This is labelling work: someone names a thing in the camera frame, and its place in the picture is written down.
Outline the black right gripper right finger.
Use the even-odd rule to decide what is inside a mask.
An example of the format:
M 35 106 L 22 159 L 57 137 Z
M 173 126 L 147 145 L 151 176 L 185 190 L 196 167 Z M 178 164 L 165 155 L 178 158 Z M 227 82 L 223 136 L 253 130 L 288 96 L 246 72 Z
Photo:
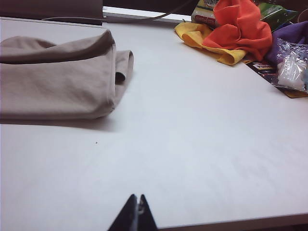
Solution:
M 138 231 L 158 231 L 144 194 L 141 195 L 138 205 Z

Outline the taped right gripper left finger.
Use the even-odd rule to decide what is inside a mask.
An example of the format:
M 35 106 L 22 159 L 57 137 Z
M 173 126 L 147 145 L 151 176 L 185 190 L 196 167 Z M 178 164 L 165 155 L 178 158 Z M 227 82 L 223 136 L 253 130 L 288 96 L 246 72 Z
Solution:
M 138 203 L 132 194 L 108 229 L 109 231 L 136 231 L 138 229 Z

